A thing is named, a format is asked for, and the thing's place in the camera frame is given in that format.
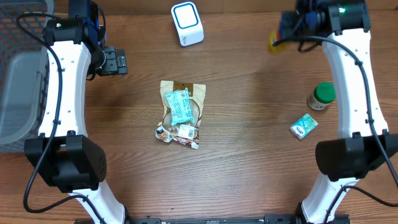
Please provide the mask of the brown white snack wrapper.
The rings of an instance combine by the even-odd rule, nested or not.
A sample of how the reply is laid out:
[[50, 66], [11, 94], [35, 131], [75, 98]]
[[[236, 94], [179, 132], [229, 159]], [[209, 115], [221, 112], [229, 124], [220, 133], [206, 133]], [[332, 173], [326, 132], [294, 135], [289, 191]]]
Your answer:
[[192, 149], [198, 149], [199, 127], [200, 123], [194, 126], [190, 121], [176, 125], [172, 125], [171, 122], [162, 123], [155, 130], [155, 136], [163, 142], [176, 141]]

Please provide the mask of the teal white snack packet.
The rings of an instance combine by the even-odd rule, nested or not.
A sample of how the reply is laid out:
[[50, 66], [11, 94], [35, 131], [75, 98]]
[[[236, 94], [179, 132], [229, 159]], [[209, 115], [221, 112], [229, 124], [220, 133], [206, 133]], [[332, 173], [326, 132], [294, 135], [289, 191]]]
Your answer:
[[188, 88], [166, 93], [165, 99], [170, 108], [172, 126], [185, 123], [187, 121], [194, 122]]

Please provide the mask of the brown Pantree snack packet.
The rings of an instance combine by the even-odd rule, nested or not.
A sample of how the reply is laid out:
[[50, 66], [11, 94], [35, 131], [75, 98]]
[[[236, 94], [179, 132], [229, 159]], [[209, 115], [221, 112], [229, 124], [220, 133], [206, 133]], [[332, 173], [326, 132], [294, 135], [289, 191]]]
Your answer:
[[188, 123], [190, 126], [200, 127], [206, 96], [206, 85], [167, 80], [162, 80], [160, 82], [160, 96], [164, 107], [164, 115], [162, 121], [158, 123], [158, 126], [171, 126], [170, 106], [166, 100], [165, 94], [176, 90], [184, 90], [186, 88], [188, 89], [190, 106], [194, 117], [194, 122], [189, 121]]

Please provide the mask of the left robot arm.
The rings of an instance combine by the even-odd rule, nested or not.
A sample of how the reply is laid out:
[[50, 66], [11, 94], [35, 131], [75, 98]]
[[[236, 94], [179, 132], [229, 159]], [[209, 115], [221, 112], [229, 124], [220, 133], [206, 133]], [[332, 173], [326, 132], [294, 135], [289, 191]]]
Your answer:
[[33, 176], [79, 201], [93, 223], [128, 223], [127, 208], [106, 182], [104, 150], [88, 138], [85, 125], [86, 82], [127, 74], [124, 51], [105, 42], [105, 15], [93, 1], [70, 1], [66, 18], [47, 16], [39, 38], [48, 61], [45, 113], [24, 154]]

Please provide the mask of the green lid spice jar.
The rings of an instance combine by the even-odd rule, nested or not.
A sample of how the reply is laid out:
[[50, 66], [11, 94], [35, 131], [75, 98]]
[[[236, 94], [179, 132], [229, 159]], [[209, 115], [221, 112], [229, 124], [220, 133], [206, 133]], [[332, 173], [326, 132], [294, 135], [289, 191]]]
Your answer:
[[307, 97], [307, 105], [317, 111], [327, 108], [336, 99], [335, 87], [330, 82], [318, 84]]

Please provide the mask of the teal small carton box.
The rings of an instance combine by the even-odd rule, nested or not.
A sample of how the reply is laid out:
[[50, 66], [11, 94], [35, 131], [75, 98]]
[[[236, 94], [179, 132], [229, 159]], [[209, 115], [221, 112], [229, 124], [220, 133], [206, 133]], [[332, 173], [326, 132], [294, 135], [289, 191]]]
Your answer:
[[317, 126], [318, 122], [315, 121], [308, 113], [306, 113], [298, 121], [291, 125], [290, 130], [296, 137], [303, 139]]

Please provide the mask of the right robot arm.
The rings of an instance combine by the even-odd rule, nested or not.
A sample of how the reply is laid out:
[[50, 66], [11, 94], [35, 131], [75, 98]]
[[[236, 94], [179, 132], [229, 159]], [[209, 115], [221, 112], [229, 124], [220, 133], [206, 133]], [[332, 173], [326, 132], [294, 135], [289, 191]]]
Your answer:
[[316, 145], [317, 180], [293, 215], [266, 223], [349, 223], [336, 210], [358, 182], [397, 152], [379, 106], [370, 58], [371, 21], [365, 1], [298, 1], [282, 13], [269, 48], [289, 42], [320, 45], [328, 59], [338, 105], [338, 138]]

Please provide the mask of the white barcode scanner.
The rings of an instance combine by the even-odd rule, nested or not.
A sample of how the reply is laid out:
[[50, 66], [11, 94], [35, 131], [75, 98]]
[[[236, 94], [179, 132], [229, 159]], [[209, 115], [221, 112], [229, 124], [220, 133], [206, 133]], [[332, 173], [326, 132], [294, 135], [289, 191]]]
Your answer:
[[171, 8], [170, 13], [182, 47], [195, 45], [204, 40], [203, 24], [193, 2], [176, 4]]

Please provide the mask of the grey plastic mesh basket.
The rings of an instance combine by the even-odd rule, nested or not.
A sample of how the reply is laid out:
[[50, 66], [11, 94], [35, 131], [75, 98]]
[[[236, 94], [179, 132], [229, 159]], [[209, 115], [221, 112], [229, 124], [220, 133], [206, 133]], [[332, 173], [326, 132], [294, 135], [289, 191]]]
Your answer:
[[22, 152], [24, 141], [37, 137], [44, 116], [49, 83], [47, 49], [21, 30], [42, 37], [46, 17], [53, 14], [52, 0], [1, 1], [1, 152]]

